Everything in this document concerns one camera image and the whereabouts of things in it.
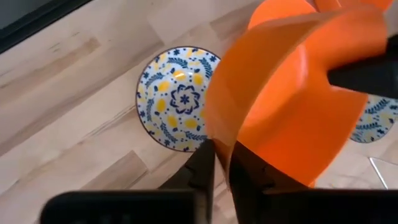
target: ceramic bowl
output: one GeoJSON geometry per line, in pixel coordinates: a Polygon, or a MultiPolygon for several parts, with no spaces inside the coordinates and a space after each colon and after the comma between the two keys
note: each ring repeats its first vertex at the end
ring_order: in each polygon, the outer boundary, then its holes
{"type": "Polygon", "coordinates": [[[193,152],[206,139],[205,94],[220,58],[198,47],[176,47],[156,56],[138,82],[137,112],[161,145],[193,152]]]}
{"type": "Polygon", "coordinates": [[[356,123],[351,140],[361,143],[377,141],[387,134],[398,114],[398,100],[369,95],[365,111],[356,123]]]}

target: wooden floor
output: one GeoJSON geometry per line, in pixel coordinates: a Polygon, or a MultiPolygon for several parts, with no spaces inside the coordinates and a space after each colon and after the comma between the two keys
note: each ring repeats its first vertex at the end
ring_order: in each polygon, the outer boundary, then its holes
{"type": "MultiPolygon", "coordinates": [[[[42,205],[65,191],[154,189],[167,180],[190,154],[160,146],[141,126],[142,69],[179,45],[222,57],[260,2],[94,0],[1,54],[0,223],[35,223],[42,205]]],[[[391,33],[394,9],[386,16],[391,33]]],[[[349,141],[317,185],[383,188],[368,157],[398,163],[397,135],[394,126],[375,143],[349,141]]],[[[379,163],[398,188],[398,169],[379,163]]],[[[236,223],[219,166],[213,216],[236,223]]]]}

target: patterned bowl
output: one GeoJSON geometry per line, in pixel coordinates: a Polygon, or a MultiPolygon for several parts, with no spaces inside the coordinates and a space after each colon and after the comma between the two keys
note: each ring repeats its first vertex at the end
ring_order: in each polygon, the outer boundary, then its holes
{"type": "Polygon", "coordinates": [[[206,139],[206,88],[220,58],[198,47],[176,47],[156,56],[138,82],[137,112],[161,145],[193,152],[206,139]]]}
{"type": "Polygon", "coordinates": [[[351,140],[374,142],[387,134],[398,113],[398,100],[369,95],[365,111],[356,123],[351,140]]]}

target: orange object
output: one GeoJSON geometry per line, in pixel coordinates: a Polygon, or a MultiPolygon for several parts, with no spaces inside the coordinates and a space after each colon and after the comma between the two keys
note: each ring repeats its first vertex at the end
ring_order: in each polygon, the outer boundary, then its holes
{"type": "Polygon", "coordinates": [[[266,0],[253,12],[248,29],[265,21],[316,12],[305,0],[266,0]]]}
{"type": "Polygon", "coordinates": [[[259,24],[227,51],[205,103],[206,131],[229,178],[238,139],[275,168],[311,185],[335,158],[367,96],[333,87],[326,72],[385,51],[371,6],[259,24]]]}
{"type": "Polygon", "coordinates": [[[382,10],[386,10],[392,4],[392,0],[315,0],[320,12],[336,10],[341,7],[357,6],[362,3],[373,4],[382,10]]]}

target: dark baseboard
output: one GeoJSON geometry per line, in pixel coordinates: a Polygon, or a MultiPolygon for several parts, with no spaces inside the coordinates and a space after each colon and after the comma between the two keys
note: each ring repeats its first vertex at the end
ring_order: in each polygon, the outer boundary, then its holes
{"type": "Polygon", "coordinates": [[[0,54],[92,0],[52,0],[0,29],[0,54]]]}

